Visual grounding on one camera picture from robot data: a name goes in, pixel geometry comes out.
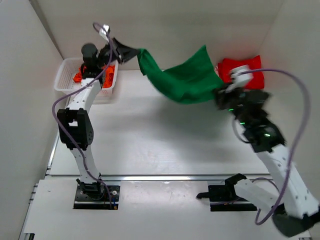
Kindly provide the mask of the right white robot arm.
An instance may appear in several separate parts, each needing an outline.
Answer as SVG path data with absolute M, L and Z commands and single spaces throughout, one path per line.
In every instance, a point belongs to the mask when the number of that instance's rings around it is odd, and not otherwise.
M 320 203 L 306 187 L 279 128 L 263 109 L 270 97 L 263 90 L 233 90 L 225 85 L 213 91 L 220 110 L 228 110 L 243 127 L 246 143 L 263 162 L 280 193 L 278 196 L 258 187 L 238 173 L 225 181 L 224 195 L 229 200 L 241 197 L 260 210 L 271 211 L 277 230 L 291 238 L 320 221 Z

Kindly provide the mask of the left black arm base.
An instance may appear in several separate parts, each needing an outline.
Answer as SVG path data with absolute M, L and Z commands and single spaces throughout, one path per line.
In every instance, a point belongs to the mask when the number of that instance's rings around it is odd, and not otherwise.
M 120 185 L 109 185 L 108 191 L 101 185 L 77 185 L 73 209 L 76 210 L 118 210 Z

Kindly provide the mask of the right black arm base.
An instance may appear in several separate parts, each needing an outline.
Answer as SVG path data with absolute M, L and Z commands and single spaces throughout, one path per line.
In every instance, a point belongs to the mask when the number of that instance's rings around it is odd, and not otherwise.
M 209 185 L 207 192 L 200 192 L 196 199 L 209 199 L 211 212 L 255 212 L 257 207 L 236 195 L 235 185 L 247 177 L 237 173 L 224 181 L 224 185 Z

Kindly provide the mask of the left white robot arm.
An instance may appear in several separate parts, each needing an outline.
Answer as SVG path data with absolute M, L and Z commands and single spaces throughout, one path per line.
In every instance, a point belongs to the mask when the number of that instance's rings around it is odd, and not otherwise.
M 81 48 L 83 63 L 80 66 L 81 88 L 76 91 L 72 102 L 63 109 L 54 110 L 60 140 L 72 153 L 80 178 L 77 179 L 81 190 L 94 201 L 99 201 L 110 194 L 101 179 L 93 158 L 91 144 L 94 130 L 89 111 L 105 82 L 106 66 L 116 61 L 124 64 L 138 55 L 137 48 L 131 48 L 113 38 L 101 50 L 93 43 L 86 43 Z

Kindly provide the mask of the green t shirt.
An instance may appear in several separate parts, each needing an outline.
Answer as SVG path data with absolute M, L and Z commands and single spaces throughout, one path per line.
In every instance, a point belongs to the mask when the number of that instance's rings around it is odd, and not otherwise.
M 179 104 L 213 100 L 214 90 L 223 86 L 203 45 L 180 65 L 161 70 L 147 49 L 141 48 L 137 61 L 143 76 L 165 97 Z

